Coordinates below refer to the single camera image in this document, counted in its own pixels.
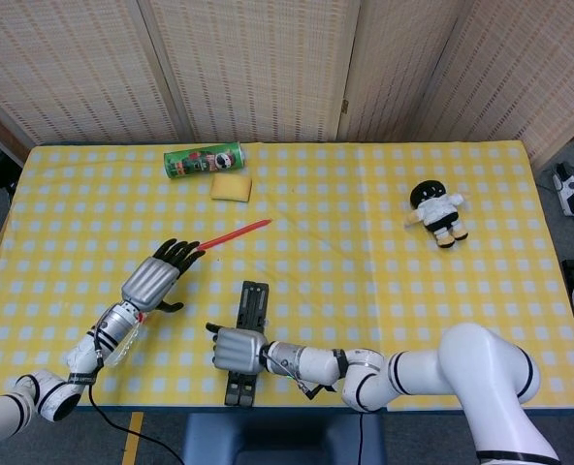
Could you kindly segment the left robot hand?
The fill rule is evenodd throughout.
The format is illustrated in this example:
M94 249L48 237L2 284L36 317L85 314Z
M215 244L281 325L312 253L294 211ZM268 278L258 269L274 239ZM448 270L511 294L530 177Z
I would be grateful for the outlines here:
M125 281L121 288L123 300L144 313L181 310L182 302L168 303L165 296L181 275L205 254L199 246L199 241L178 241L176 238L162 243Z

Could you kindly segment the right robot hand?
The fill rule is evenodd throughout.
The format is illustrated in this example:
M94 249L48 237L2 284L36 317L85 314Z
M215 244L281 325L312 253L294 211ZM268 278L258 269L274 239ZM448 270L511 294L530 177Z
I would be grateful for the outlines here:
M206 323L213 334L213 365L221 370L257 375L266 368L263 349L268 340L261 332Z

